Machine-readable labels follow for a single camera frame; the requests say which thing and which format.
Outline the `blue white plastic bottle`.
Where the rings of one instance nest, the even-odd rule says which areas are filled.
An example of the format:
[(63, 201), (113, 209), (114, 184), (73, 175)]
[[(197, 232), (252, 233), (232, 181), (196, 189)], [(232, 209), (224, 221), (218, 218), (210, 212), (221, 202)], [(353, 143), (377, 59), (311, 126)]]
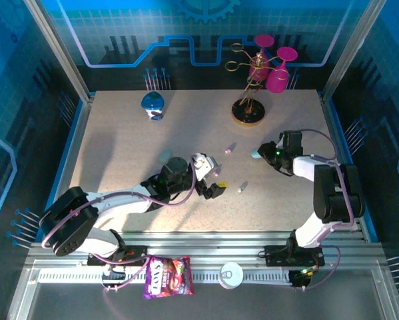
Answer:
[(160, 121), (163, 118), (165, 101), (156, 91), (147, 93), (141, 101), (141, 107), (153, 121)]

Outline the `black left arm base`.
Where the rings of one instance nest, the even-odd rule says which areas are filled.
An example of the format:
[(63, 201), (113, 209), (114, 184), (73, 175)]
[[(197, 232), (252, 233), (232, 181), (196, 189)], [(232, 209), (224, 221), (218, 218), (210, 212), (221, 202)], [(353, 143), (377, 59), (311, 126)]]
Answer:
[(88, 266), (141, 266), (145, 262), (147, 246), (144, 245), (125, 245), (117, 249), (109, 256), (90, 253), (87, 259)]

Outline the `pink wine glass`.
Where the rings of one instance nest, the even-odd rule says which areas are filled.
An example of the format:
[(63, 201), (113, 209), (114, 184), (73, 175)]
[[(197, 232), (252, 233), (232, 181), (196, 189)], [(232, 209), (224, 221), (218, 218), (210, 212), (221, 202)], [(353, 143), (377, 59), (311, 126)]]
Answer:
[(281, 47), (276, 54), (282, 62), (269, 73), (266, 80), (266, 89), (275, 94), (282, 93), (288, 84), (290, 75), (286, 63), (292, 62), (298, 57), (297, 51), (292, 47)]
[(270, 35), (257, 35), (254, 42), (260, 47), (260, 51), (250, 60), (249, 76), (255, 82), (265, 81), (270, 73), (270, 58), (265, 49), (273, 46), (274, 38)]

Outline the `aluminium frame post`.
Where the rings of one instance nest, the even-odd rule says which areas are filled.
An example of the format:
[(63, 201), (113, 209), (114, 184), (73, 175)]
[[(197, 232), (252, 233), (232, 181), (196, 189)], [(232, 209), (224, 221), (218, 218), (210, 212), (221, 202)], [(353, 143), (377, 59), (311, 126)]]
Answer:
[(363, 42), (368, 36), (372, 26), (377, 20), (381, 10), (387, 0), (369, 0), (368, 6), (364, 10), (361, 18), (356, 24), (346, 46), (344, 47), (326, 85), (322, 91), (321, 101), (327, 104), (333, 96), (336, 88), (345, 76), (350, 64), (353, 62), (357, 52), (363, 46)]
[(81, 73), (69, 54), (63, 40), (59, 36), (51, 18), (40, 0), (23, 0), (37, 26), (42, 32), (52, 52), (62, 66), (68, 80), (71, 82), (78, 96), (84, 103), (92, 101), (91, 95)]

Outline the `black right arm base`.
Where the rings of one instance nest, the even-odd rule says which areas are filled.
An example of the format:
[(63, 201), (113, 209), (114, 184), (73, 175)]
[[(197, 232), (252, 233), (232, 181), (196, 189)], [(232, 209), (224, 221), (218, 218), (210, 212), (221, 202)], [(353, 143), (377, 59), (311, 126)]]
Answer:
[(264, 246), (264, 260), (267, 267), (319, 267), (325, 265), (322, 249), (295, 247), (290, 249), (282, 245)]

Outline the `purple candy bag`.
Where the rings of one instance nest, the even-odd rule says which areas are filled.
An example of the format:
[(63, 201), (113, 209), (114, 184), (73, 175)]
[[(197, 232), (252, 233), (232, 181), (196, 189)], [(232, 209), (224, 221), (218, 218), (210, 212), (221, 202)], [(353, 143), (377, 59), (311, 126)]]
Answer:
[(144, 299), (195, 294), (189, 256), (177, 259), (151, 256), (145, 276)]

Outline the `silver tin can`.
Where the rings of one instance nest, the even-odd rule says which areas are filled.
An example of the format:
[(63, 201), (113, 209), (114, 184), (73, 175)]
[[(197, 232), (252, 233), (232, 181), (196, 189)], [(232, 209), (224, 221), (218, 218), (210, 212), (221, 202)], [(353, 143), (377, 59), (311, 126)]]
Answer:
[(218, 281), (225, 289), (235, 289), (242, 283), (243, 277), (242, 267), (238, 263), (228, 262), (220, 268)]

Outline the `aluminium front rail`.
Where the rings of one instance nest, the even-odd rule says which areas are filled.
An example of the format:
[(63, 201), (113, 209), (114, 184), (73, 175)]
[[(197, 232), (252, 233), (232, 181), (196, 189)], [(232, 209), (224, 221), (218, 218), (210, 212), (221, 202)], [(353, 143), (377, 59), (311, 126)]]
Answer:
[[(189, 256), (195, 269), (216, 269), (234, 261), (245, 269), (263, 269), (258, 252), (266, 245), (284, 246), (288, 231), (245, 232), (129, 232), (121, 237), (128, 245), (146, 245), (148, 254), (163, 257)], [(380, 243), (367, 242), (361, 231), (336, 231), (323, 242), (325, 269), (339, 262), (340, 270), (375, 269), (387, 266)]]

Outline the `black controller board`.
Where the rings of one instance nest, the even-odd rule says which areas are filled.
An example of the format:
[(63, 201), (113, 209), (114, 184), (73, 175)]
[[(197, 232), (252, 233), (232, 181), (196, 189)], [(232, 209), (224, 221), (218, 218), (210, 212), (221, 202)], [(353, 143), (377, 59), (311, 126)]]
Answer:
[(101, 275), (101, 284), (106, 292), (118, 291), (127, 280), (125, 272), (115, 272), (113, 270), (104, 271)]
[(291, 270), (288, 272), (289, 282), (292, 284), (292, 287), (302, 289), (310, 285), (312, 276), (318, 271), (319, 268), (316, 265), (301, 270)]

